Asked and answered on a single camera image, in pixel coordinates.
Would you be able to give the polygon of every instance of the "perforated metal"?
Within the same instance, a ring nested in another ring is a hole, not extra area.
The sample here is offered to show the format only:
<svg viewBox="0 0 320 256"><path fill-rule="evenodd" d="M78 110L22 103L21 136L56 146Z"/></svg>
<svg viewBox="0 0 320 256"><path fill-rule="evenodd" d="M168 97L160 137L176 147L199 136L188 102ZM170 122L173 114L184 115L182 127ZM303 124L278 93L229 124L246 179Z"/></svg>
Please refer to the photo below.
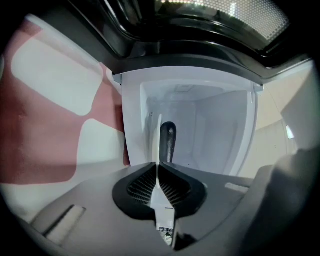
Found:
<svg viewBox="0 0 320 256"><path fill-rule="evenodd" d="M162 0L161 2L218 10L247 24L268 42L273 41L290 24L288 17L270 0Z"/></svg>

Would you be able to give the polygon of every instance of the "black grille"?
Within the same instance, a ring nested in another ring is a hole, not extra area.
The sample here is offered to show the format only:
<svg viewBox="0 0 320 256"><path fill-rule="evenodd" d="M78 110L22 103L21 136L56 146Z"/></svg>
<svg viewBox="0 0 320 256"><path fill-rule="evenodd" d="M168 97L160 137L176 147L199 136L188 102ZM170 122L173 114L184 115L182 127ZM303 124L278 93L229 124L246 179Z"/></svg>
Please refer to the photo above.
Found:
<svg viewBox="0 0 320 256"><path fill-rule="evenodd" d="M149 205L152 192L156 186L156 168L150 169L130 184L127 191L129 195L143 205Z"/></svg>
<svg viewBox="0 0 320 256"><path fill-rule="evenodd" d="M159 167L159 183L173 207L186 199L191 192L187 181L162 167Z"/></svg>

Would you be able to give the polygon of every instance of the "black vent grille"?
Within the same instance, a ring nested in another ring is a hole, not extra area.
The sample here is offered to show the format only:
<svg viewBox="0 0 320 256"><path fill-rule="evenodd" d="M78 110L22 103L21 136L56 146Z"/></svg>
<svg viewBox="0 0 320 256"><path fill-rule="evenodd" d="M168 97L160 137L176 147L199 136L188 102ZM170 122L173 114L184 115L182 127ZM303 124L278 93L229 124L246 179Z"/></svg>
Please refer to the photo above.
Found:
<svg viewBox="0 0 320 256"><path fill-rule="evenodd" d="M156 168L145 172L127 188L129 195L143 205L150 205L152 192L156 186Z"/></svg>
<svg viewBox="0 0 320 256"><path fill-rule="evenodd" d="M165 168L159 168L159 183L170 204L175 207L191 192L189 183Z"/></svg>

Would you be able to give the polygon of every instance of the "gray plastic surface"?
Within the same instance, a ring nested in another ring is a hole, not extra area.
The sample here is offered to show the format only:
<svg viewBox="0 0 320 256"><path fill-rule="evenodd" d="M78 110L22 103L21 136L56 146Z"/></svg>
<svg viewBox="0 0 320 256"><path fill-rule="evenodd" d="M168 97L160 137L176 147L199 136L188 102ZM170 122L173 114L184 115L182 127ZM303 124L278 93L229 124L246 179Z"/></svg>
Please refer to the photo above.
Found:
<svg viewBox="0 0 320 256"><path fill-rule="evenodd" d="M41 233L35 230L29 223L22 219L18 219L21 227L24 231L32 238L36 245L38 245L42 250L47 252L49 255L53 256L77 256L70 251L67 251L50 240L46 239Z"/></svg>
<svg viewBox="0 0 320 256"><path fill-rule="evenodd" d="M274 167L266 195L242 251L249 253L284 232L304 209L317 180L320 149L287 155Z"/></svg>
<svg viewBox="0 0 320 256"><path fill-rule="evenodd" d="M271 173L271 166L260 168L248 192L232 213L204 238L189 247L176 252L175 255L238 255L243 239L253 223L265 196Z"/></svg>
<svg viewBox="0 0 320 256"><path fill-rule="evenodd" d="M244 194L242 192L226 188L226 184L232 183L248 188L253 182L250 178L209 173L172 163L164 164L206 185L207 197L201 208L195 215L183 217L178 220L180 231L183 234L193 236L196 240L200 240L218 227L243 199Z"/></svg>
<svg viewBox="0 0 320 256"><path fill-rule="evenodd" d="M126 216L114 203L112 189L117 181L142 164L84 181L47 206L35 219L38 231L48 228L69 206L86 208L62 248L79 255L165 255L172 252L156 231L154 221Z"/></svg>

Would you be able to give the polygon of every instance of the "red fabric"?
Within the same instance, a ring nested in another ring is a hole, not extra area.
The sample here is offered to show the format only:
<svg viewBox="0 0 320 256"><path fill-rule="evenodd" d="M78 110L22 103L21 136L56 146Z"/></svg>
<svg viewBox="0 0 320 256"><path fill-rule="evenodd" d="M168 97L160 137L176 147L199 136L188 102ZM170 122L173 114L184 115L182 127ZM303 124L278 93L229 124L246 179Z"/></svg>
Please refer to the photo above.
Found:
<svg viewBox="0 0 320 256"><path fill-rule="evenodd" d="M92 109L85 116L51 102L11 72L17 50L31 37L48 43L86 68L94 68L76 50L40 34L42 29L25 21L4 53L4 72L0 81L0 183L47 184L70 180L77 168L80 132L88 119L124 133L122 98L106 77L95 95ZM127 146L123 164L129 164Z"/></svg>

